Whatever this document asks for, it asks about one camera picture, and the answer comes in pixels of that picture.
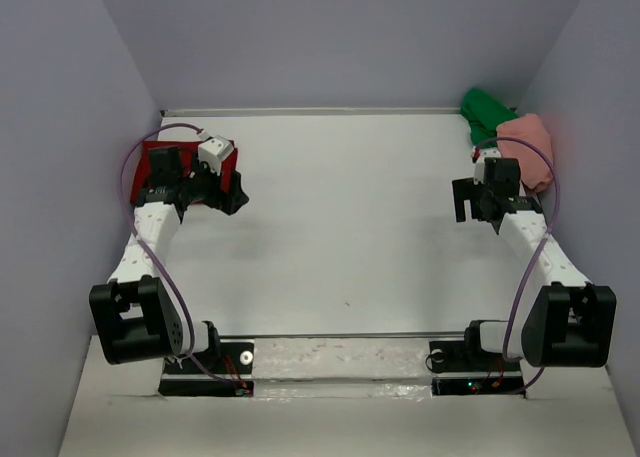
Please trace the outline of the pink t-shirt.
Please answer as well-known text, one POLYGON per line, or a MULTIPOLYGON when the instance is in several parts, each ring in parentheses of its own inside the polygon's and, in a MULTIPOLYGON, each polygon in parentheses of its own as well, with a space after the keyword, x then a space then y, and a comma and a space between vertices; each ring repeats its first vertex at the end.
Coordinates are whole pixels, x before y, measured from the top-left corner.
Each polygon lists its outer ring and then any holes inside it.
MULTIPOLYGON (((501 123, 496 128, 498 137, 512 137, 527 142, 553 161, 551 136, 540 117, 527 113, 522 117, 501 123)), ((538 193, 553 182, 553 175, 544 159, 529 147, 512 141, 499 141, 498 148, 503 157, 519 161, 523 185, 538 193)))

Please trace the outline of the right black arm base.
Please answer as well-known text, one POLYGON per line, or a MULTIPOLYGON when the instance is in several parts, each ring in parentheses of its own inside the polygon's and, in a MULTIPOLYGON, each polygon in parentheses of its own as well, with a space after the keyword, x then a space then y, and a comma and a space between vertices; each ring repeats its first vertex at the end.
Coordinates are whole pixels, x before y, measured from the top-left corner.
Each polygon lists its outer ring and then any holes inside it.
POLYGON ((434 396, 488 396, 516 392, 524 386, 519 363, 500 354, 472 351, 463 340, 429 342, 425 366, 434 396))

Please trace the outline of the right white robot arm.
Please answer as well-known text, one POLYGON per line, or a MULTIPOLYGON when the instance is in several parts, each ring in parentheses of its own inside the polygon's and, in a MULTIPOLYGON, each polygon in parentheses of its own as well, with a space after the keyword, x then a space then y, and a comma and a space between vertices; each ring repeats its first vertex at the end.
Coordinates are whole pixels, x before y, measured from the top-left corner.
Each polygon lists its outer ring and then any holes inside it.
POLYGON ((551 235, 520 166, 497 150, 474 159, 474 174, 453 181, 457 221, 490 224, 525 264, 506 320, 475 320, 460 345, 462 361, 482 369, 497 354, 530 366, 599 368, 606 364, 617 306, 608 286, 592 283, 551 235))

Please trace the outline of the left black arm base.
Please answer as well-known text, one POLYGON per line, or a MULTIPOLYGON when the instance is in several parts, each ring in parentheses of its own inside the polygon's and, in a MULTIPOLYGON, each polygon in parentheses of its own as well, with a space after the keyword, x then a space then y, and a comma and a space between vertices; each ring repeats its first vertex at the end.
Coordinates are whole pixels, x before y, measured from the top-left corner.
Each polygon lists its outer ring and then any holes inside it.
POLYGON ((164 397, 249 398, 254 395, 255 342, 222 339, 218 359, 201 353, 203 372, 189 358, 165 359, 158 385, 164 397))

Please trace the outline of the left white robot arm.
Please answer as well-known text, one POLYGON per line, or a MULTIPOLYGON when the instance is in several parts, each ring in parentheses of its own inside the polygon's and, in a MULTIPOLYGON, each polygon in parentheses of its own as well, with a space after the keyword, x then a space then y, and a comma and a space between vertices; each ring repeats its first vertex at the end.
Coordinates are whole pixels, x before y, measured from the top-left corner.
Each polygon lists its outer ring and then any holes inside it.
POLYGON ((130 209, 134 230, 108 282, 93 286, 89 294, 110 364, 186 356, 201 372, 219 365, 215 325, 185 314, 165 261, 190 206, 204 205, 231 216, 248 203, 237 158, 234 143, 222 137, 145 146, 142 179, 130 209))

